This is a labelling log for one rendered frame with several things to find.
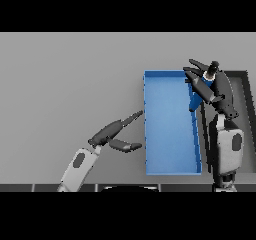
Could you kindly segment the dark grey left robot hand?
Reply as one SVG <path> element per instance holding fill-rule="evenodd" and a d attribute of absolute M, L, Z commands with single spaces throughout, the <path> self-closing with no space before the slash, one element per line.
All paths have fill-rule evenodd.
<path fill-rule="evenodd" d="M 116 120 L 104 128 L 102 128 L 99 132 L 97 132 L 93 137 L 88 140 L 88 143 L 96 148 L 97 146 L 105 146 L 108 144 L 111 148 L 128 153 L 131 151 L 135 151 L 142 147 L 141 143 L 128 143 L 125 141 L 121 141 L 116 139 L 116 136 L 119 132 L 126 126 L 128 126 L 133 120 L 136 120 L 139 116 L 143 114 L 143 111 L 138 111 L 125 120 Z"/>

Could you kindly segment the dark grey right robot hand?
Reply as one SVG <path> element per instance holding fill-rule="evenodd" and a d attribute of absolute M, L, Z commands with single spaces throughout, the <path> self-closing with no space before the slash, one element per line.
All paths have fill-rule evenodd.
<path fill-rule="evenodd" d="M 186 76 L 185 82 L 190 85 L 191 79 L 197 77 L 199 74 L 199 69 L 196 66 L 194 66 L 194 68 L 184 67 L 183 71 Z M 222 99 L 216 103 L 208 105 L 211 105 L 218 114 L 224 114 L 227 120 L 237 118 L 239 114 L 234 107 L 233 90 L 230 80 L 226 73 L 220 68 L 215 75 L 215 80 L 211 85 L 211 90 L 216 96 L 221 96 Z"/>

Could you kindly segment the blue pipe with dark end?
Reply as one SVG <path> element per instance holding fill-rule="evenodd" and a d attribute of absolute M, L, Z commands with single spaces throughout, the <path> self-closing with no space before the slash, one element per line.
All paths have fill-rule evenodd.
<path fill-rule="evenodd" d="M 194 95 L 190 101 L 189 111 L 194 112 L 202 101 L 205 101 L 207 104 L 213 104 L 222 99 L 221 96 L 216 96 L 211 90 L 211 85 L 219 69 L 219 63 L 212 61 L 211 64 L 207 66 L 194 59 L 190 59 L 189 62 L 199 69 L 198 76 L 191 79 Z"/>

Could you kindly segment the dark grey bin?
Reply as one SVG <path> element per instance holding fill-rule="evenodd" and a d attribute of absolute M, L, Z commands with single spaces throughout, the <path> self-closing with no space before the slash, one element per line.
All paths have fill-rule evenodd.
<path fill-rule="evenodd" d="M 244 154 L 239 173 L 256 173 L 256 114 L 246 71 L 226 71 L 232 90 L 233 104 L 239 113 L 234 122 L 244 131 Z M 208 126 L 215 116 L 215 110 L 202 103 L 196 111 L 203 171 L 208 172 L 206 151 L 209 148 Z"/>

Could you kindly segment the blue bin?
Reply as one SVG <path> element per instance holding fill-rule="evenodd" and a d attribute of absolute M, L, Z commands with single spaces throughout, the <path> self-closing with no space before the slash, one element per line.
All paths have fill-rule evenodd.
<path fill-rule="evenodd" d="M 145 70 L 144 136 L 147 175 L 200 175 L 197 118 L 182 70 Z"/>

